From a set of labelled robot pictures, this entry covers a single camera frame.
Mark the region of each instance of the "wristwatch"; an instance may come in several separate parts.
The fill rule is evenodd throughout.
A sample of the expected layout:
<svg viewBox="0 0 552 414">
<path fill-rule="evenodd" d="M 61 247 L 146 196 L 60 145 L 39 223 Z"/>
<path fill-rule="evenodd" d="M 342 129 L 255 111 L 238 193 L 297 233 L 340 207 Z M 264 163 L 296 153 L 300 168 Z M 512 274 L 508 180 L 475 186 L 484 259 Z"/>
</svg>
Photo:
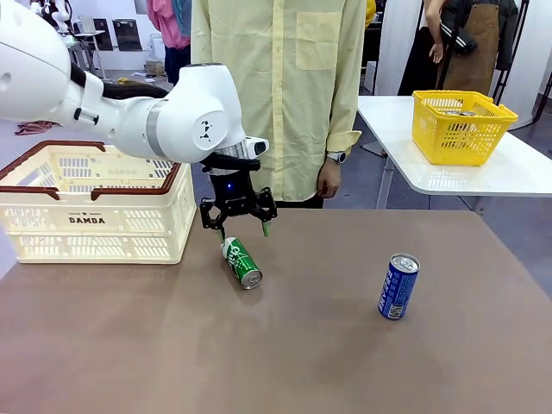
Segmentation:
<svg viewBox="0 0 552 414">
<path fill-rule="evenodd" d="M 326 153 L 326 156 L 328 158 L 331 158 L 333 161 L 335 161 L 337 164 L 342 164 L 347 159 L 347 153 L 340 152 L 340 153 L 333 153 L 328 151 Z"/>
</svg>

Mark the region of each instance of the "basket label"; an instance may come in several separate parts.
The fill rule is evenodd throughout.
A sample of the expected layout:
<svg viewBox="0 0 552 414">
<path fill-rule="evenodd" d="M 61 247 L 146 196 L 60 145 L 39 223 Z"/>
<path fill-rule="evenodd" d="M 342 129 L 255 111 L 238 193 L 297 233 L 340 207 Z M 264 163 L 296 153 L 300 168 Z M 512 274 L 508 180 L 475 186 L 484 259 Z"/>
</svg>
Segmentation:
<svg viewBox="0 0 552 414">
<path fill-rule="evenodd" d="M 105 224 L 101 217 L 102 213 L 69 213 L 69 223 L 71 224 Z"/>
<path fill-rule="evenodd" d="M 76 224 L 105 224 L 105 221 L 102 217 L 95 218 L 95 217 L 69 217 L 69 223 L 76 223 Z"/>
</svg>

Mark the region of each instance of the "basket handle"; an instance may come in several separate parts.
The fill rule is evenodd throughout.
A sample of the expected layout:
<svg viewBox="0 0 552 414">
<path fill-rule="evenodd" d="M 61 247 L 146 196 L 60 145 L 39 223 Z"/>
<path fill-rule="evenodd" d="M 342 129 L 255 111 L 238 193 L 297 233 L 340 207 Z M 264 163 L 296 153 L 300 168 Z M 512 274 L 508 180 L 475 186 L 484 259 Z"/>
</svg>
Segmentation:
<svg viewBox="0 0 552 414">
<path fill-rule="evenodd" d="M 103 153 L 105 152 L 104 143 L 99 142 L 99 141 L 54 141 L 54 140 L 50 140 L 50 141 L 39 142 L 34 147 L 29 149 L 25 154 L 23 154 L 19 158 L 16 158 L 12 162 L 10 162 L 5 168 L 0 170 L 0 180 L 5 179 L 6 176 L 9 173 L 14 171 L 23 162 L 28 160 L 33 155 L 37 154 L 39 151 L 41 151 L 45 147 L 49 147 L 51 145 L 67 146 L 67 147 L 96 147 L 97 149 L 99 149 Z M 4 188 L 4 187 L 0 187 L 0 192 L 13 192 L 13 191 L 3 191 L 2 188 Z"/>
<path fill-rule="evenodd" d="M 95 188 L 90 194 L 92 201 L 96 201 L 102 194 L 127 195 L 127 196 L 162 196 L 173 187 L 173 182 L 179 173 L 181 164 L 172 164 L 171 172 L 166 176 L 163 185 L 159 188 Z"/>
<path fill-rule="evenodd" d="M 72 147 L 96 147 L 103 153 L 105 152 L 105 146 L 103 142 L 99 141 L 43 141 L 36 144 L 29 149 L 25 154 L 10 162 L 5 168 L 0 171 L 0 180 L 5 179 L 9 173 L 14 171 L 23 162 L 28 160 L 33 155 L 39 153 L 42 149 L 48 146 L 72 146 Z M 46 194 L 56 201 L 60 200 L 57 187 L 27 187 L 24 185 L 0 185 L 0 192 L 11 192 L 19 194 Z"/>
</svg>

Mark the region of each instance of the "shirt pocket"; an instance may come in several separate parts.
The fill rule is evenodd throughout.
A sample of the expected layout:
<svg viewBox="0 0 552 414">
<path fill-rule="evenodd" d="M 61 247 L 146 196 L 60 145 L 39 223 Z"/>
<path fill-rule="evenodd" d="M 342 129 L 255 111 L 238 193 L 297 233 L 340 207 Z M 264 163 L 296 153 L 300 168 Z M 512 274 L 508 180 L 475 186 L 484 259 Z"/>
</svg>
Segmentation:
<svg viewBox="0 0 552 414">
<path fill-rule="evenodd" d="M 342 13 L 297 13 L 296 53 L 298 69 L 334 69 L 337 62 Z"/>
</svg>

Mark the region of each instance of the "yellow plastic basket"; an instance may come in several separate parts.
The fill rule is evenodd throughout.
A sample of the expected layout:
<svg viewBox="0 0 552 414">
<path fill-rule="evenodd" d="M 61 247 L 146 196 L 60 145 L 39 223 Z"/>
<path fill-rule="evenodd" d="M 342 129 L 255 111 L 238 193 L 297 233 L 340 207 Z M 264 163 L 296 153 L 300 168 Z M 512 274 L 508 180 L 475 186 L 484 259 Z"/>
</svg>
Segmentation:
<svg viewBox="0 0 552 414">
<path fill-rule="evenodd" d="M 478 92 L 416 91 L 413 97 L 412 137 L 431 164 L 482 166 L 518 120 Z M 454 114 L 465 111 L 475 116 Z"/>
</svg>

